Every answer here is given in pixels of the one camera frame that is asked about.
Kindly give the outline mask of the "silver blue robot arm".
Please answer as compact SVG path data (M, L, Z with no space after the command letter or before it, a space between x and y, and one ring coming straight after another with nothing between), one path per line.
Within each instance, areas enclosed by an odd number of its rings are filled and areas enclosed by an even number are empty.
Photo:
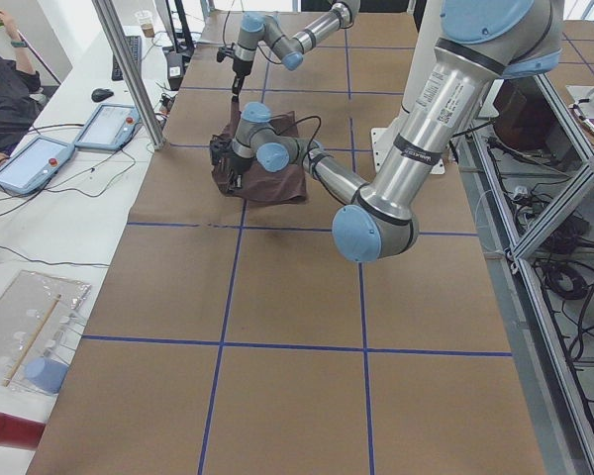
M239 102L245 79L251 74L260 43L266 44L286 69L295 70L301 65L307 52L316 48L336 31L348 29L353 25L359 13L359 1L330 1L330 4L328 12L292 36L288 36L282 30L274 16L244 12L237 40L229 46L220 47L217 52L218 62L222 62L226 57L233 61L234 103Z
M409 249L418 236L412 203L451 138L480 109L492 82L554 69L561 55L559 1L431 1L416 58L428 61L413 106L387 130L389 146L371 181L344 168L316 141L274 127L262 103L234 103L227 129L210 142L216 181L241 194L257 169L301 166L341 204L334 242L348 260L372 262Z

